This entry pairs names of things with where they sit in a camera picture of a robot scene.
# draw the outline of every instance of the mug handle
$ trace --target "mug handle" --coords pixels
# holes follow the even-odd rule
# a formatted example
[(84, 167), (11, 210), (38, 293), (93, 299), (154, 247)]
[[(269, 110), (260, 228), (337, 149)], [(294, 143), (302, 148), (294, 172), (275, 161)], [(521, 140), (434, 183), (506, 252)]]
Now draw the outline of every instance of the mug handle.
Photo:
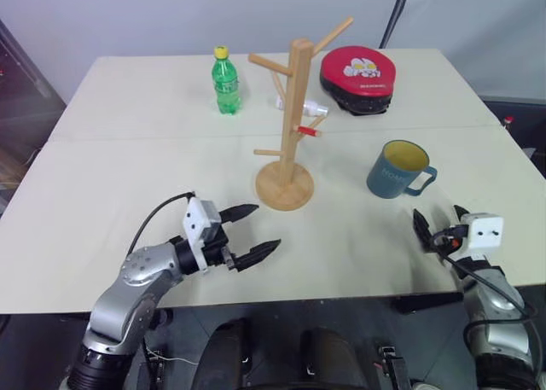
[(423, 192), (423, 190), (428, 186), (430, 185), (431, 183), (434, 182), (434, 180), (436, 179), (436, 177), (438, 176), (438, 171), (436, 170), (436, 168), (432, 167), (432, 166), (428, 166), (427, 168), (425, 168), (423, 170), (423, 172), (426, 172), (427, 174), (430, 174), (430, 178), (425, 181), (425, 183), (423, 184), (423, 186), (421, 187), (421, 189), (412, 189), (410, 187), (406, 188), (404, 190), (404, 192), (408, 195), (411, 195), (411, 196), (418, 196), (418, 195), (421, 195), (421, 192)]

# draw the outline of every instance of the red object on peg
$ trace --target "red object on peg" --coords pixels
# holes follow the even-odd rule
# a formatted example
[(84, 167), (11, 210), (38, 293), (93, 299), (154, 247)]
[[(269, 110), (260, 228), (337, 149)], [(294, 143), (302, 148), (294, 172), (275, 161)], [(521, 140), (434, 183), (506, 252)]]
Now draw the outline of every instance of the red object on peg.
[(322, 133), (319, 130), (315, 130), (314, 128), (304, 127), (300, 125), (297, 127), (297, 131), (301, 132), (302, 134), (305, 134), (306, 136), (312, 136), (312, 137), (320, 137)]

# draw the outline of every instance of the wooden mug tree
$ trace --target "wooden mug tree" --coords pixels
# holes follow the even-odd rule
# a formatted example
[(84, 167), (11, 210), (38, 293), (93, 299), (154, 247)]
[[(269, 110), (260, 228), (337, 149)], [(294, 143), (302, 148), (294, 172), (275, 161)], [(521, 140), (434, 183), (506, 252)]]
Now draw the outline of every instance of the wooden mug tree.
[[(301, 125), (311, 59), (337, 38), (352, 21), (352, 17), (349, 17), (318, 44), (313, 44), (307, 38), (294, 40), (291, 43), (288, 67), (260, 55), (248, 56), (248, 60), (252, 63), (271, 70), (275, 87), (284, 102), (281, 150), (254, 150), (257, 155), (280, 157), (278, 161), (264, 166), (256, 178), (259, 199), (269, 207), (281, 211), (292, 211), (302, 207), (313, 195), (312, 176), (303, 166), (294, 161), (299, 140), (306, 135), (320, 137), (321, 132), (315, 130), (315, 127), (324, 120), (324, 117), (317, 117), (309, 127)], [(287, 76), (286, 94), (277, 73)]]

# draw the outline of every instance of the red lid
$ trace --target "red lid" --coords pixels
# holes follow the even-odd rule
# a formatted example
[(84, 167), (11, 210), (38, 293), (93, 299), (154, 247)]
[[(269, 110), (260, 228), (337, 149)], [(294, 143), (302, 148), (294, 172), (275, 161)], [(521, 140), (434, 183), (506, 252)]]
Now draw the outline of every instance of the red lid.
[(396, 69), (392, 61), (379, 51), (363, 46), (346, 46), (324, 56), (321, 75), (352, 94), (390, 96)]

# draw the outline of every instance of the red round box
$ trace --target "red round box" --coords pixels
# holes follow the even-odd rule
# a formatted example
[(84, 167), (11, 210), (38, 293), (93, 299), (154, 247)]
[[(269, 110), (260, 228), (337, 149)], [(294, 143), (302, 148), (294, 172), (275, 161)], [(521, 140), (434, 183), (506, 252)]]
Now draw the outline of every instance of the red round box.
[(389, 107), (396, 68), (379, 51), (346, 46), (322, 59), (321, 85), (353, 115), (380, 114)]

